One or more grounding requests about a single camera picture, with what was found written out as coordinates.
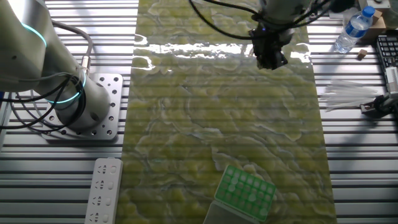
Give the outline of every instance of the bottle label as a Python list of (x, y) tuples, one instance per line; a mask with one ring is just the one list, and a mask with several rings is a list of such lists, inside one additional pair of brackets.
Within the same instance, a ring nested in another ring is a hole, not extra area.
[(356, 38), (363, 37), (367, 30), (357, 30), (351, 24), (351, 21), (346, 26), (346, 32), (348, 35)]

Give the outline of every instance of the green mat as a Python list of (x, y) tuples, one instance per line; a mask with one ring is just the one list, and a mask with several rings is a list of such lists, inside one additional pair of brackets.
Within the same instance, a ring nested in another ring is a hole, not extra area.
[[(256, 26), (197, 5), (230, 33)], [(258, 70), (250, 41), (217, 34), (186, 0), (138, 11), (116, 223), (202, 224), (228, 165), (276, 186), (265, 223), (336, 223), (305, 28), (287, 66)]]

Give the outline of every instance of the aluminum extrusion table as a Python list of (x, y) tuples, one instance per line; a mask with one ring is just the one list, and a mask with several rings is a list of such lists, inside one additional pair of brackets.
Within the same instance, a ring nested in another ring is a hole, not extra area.
[[(92, 36), (92, 72), (124, 77), (119, 139), (116, 144), (49, 144), (28, 129), (9, 131), (0, 152), (0, 223), (84, 223), (93, 164), (99, 157), (120, 157), (134, 49), (138, 0), (46, 1), (56, 21)], [(318, 94), (332, 78), (385, 91), (375, 50), (357, 46), (348, 55), (332, 52), (341, 20), (322, 17), (308, 26)], [(81, 60), (86, 41), (57, 29)], [(356, 60), (360, 49), (369, 53)], [(41, 101), (40, 109), (46, 104)], [(17, 106), (21, 116), (29, 115)], [(340, 224), (398, 223), (398, 138), (392, 116), (376, 123), (360, 110), (326, 112), (320, 103), (336, 212)], [(11, 115), (10, 125), (17, 125)]]

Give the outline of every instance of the blue bottle cap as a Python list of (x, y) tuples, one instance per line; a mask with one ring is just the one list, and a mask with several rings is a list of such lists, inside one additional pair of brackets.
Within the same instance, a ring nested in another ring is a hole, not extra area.
[(372, 17), (375, 12), (376, 12), (376, 10), (372, 6), (366, 6), (362, 10), (363, 16), (368, 17), (368, 18)]

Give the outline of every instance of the plastic bottle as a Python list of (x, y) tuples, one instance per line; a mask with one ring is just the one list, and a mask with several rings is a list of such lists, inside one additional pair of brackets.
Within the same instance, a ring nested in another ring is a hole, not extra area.
[(366, 6), (362, 12), (357, 12), (353, 15), (336, 40), (336, 50), (343, 54), (349, 52), (372, 26), (374, 13), (375, 9), (372, 6)]

